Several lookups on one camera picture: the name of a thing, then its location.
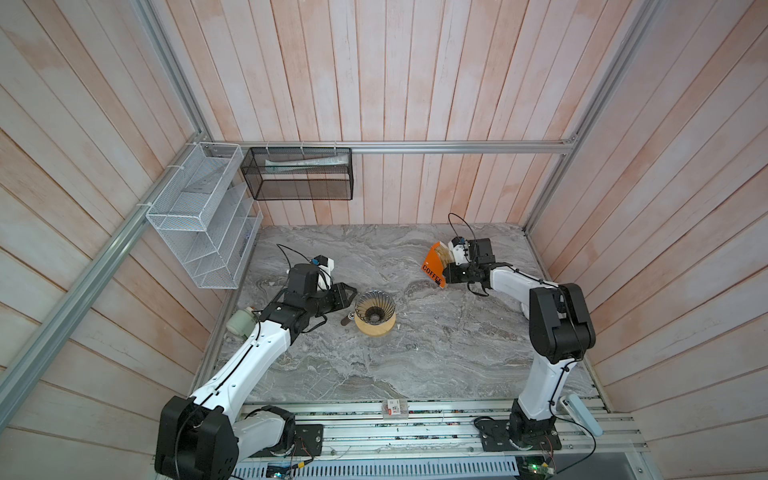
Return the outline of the ribbed glass dripper cone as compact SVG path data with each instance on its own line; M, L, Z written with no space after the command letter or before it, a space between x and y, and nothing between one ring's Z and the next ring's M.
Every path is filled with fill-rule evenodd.
M356 300L355 315L369 325L380 325L395 316L396 303L394 298L380 290L370 290Z

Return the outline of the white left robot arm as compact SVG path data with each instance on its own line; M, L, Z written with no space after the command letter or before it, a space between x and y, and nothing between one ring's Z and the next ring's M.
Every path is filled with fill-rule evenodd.
M228 479L236 465L259 452L290 455L295 416L276 406L241 409L266 371L303 333L312 319L348 308L357 291L332 279L334 262L318 255L292 266L286 285L252 316L244 344L210 380L189 397L164 406L154 460L171 479Z

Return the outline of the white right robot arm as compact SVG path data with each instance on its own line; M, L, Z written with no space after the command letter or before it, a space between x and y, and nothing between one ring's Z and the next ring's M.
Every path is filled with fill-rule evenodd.
M479 296L489 290L520 303L528 320L534 357L522 393L514 399L509 418L481 416L473 420L486 452L562 447L556 431L555 404L567 376L594 347L596 333L581 288L537 278L495 258L488 238L455 237L436 243L438 281L471 286Z

